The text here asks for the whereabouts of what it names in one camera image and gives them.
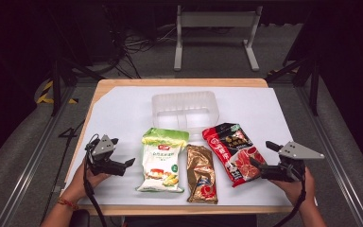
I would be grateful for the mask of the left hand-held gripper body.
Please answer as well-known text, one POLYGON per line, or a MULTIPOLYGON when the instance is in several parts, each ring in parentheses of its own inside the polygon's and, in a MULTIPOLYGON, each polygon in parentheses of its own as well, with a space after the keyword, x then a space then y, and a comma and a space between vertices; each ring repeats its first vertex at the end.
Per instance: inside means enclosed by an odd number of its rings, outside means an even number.
POLYGON ((94 175, 106 173, 123 176, 125 174, 126 169, 121 166, 123 163, 111 159, 115 146, 110 139, 108 135, 104 134, 101 138, 92 139, 85 147, 87 165, 94 175))

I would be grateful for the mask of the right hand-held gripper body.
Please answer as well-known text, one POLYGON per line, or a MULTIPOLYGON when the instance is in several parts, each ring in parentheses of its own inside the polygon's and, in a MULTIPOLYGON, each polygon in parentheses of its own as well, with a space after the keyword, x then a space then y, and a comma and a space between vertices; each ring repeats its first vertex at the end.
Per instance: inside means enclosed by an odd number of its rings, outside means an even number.
POLYGON ((305 160, 321 160, 325 156, 311 148, 294 141, 286 143, 277 152, 280 162, 277 166, 262 165, 261 177, 283 182, 300 182, 304 180, 305 160))

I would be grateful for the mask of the red and black packet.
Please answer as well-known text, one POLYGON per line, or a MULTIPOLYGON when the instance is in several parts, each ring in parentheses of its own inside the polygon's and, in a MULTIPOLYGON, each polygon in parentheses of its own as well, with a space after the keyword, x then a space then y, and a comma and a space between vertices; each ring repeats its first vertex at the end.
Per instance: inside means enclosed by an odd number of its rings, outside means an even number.
POLYGON ((251 159, 260 165, 266 161, 239 124, 222 123, 205 129, 202 138, 223 164, 233 187, 260 177, 260 170, 251 159))

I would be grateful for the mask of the green and white packet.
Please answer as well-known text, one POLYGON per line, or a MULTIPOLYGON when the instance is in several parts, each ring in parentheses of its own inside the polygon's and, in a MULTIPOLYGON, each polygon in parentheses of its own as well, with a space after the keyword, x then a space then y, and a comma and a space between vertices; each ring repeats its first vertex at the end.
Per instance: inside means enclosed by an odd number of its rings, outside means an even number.
POLYGON ((150 128, 142 138, 144 180, 140 192, 182 193, 179 154, 189 140, 187 131, 150 128))

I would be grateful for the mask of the gold foil packet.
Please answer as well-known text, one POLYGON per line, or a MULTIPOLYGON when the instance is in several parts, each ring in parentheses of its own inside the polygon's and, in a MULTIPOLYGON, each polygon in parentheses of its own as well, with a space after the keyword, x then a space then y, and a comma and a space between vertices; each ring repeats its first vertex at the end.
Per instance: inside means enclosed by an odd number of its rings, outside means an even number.
POLYGON ((187 180, 190 191, 188 202, 217 204, 216 174, 212 151, 204 146, 188 145, 187 180))

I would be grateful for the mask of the translucent white plastic bin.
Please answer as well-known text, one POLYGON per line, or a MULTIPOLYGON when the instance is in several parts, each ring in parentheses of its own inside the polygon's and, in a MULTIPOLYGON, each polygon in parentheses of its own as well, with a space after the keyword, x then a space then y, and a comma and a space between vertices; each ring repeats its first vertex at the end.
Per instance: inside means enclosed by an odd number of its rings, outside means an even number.
POLYGON ((156 95, 151 104, 156 128, 201 134, 219 119, 216 96, 211 91, 156 95))

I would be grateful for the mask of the person's right hand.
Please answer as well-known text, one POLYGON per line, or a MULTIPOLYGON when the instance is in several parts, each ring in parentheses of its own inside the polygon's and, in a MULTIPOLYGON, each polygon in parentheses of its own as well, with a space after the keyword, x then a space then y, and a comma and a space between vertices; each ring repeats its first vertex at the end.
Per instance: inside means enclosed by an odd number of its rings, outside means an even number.
MULTIPOLYGON (((276 180, 270 180, 270 182, 274 183, 285 192, 287 199, 291 202, 292 205, 295 205, 298 202, 299 196, 301 195, 303 189, 301 182, 288 183, 276 180)), ((308 167, 305 169, 305 191, 305 200, 302 202, 301 207, 316 206, 315 179, 308 167)))

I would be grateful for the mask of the person's left hand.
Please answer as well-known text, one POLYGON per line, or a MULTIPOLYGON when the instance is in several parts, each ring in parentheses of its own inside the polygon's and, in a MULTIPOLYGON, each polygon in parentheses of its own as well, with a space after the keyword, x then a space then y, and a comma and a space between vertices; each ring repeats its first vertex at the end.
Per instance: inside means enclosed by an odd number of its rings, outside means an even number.
POLYGON ((87 196, 84 188, 84 179, 88 180, 92 188, 96 188, 110 177, 111 175, 106 173, 94 175, 90 169, 86 168, 85 162, 82 162, 76 170, 72 181, 62 192, 61 197, 66 201, 76 204, 79 200, 87 196))

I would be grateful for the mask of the black metal stand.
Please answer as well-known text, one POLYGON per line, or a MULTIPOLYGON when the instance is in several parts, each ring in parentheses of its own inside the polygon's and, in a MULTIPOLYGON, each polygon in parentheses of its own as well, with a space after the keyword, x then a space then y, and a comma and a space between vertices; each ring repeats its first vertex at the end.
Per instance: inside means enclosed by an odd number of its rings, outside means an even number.
POLYGON ((73 68, 78 71, 100 81, 103 79, 98 73, 81 66, 74 61, 65 58, 62 55, 63 48, 61 46, 61 34, 56 25, 49 7, 43 7, 44 16, 41 16, 40 22, 43 23, 43 37, 45 38, 45 51, 51 62, 51 76, 53 81, 53 111, 52 115, 56 116, 62 106, 61 80, 63 79, 66 86, 74 87, 77 83, 77 76, 72 72, 73 68))
POLYGON ((320 66, 318 65, 317 34, 320 28, 319 14, 320 9, 318 7, 313 7, 310 10, 299 34, 283 61, 283 68, 270 71, 266 77, 266 82, 272 82, 296 69, 297 72, 292 79, 295 87, 303 87, 310 80, 309 106, 313 115, 318 115, 317 101, 320 66))

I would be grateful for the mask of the yellow and black floor tape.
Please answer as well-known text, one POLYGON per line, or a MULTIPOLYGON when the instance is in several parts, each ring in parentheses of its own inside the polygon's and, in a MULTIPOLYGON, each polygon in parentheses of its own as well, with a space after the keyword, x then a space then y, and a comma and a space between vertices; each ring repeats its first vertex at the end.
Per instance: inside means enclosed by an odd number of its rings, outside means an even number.
POLYGON ((45 84, 45 86, 43 87, 43 90, 40 94, 40 96, 37 98, 36 102, 37 103, 48 103, 48 104, 53 104, 54 103, 54 99, 50 98, 48 96, 48 93, 50 91, 50 89, 53 87, 53 80, 49 79, 47 81, 47 83, 45 84))

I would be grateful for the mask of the grey metal stand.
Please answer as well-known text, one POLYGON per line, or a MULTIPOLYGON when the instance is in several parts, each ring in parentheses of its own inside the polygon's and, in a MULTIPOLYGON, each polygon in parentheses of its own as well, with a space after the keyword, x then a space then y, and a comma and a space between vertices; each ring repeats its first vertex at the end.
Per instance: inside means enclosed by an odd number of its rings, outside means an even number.
POLYGON ((244 45, 251 70, 257 72, 259 64, 254 55, 252 44, 262 11, 262 6, 250 11, 184 11, 181 6, 178 6, 174 70, 181 71, 182 69, 182 29, 184 27, 247 27, 250 30, 249 37, 242 44, 244 45))

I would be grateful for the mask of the aluminium floor rail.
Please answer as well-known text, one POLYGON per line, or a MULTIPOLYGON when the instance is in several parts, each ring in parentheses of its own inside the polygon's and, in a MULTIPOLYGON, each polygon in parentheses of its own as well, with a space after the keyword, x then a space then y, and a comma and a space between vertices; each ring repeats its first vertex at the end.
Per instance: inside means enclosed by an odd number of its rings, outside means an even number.
POLYGON ((326 160, 331 167, 332 172, 337 180, 337 184, 343 194, 345 201, 348 203, 349 208, 354 216, 355 222, 359 227, 363 227, 363 204, 358 197, 354 186, 349 179, 342 163, 339 161, 336 151, 328 138, 324 127, 322 126, 319 118, 315 116, 309 105, 309 96, 303 88, 296 89, 297 94, 303 103, 307 114, 317 132, 318 138, 324 149, 326 160))
POLYGON ((56 115, 39 104, 0 151, 0 227, 38 227, 64 188, 91 90, 65 96, 73 102, 56 115))

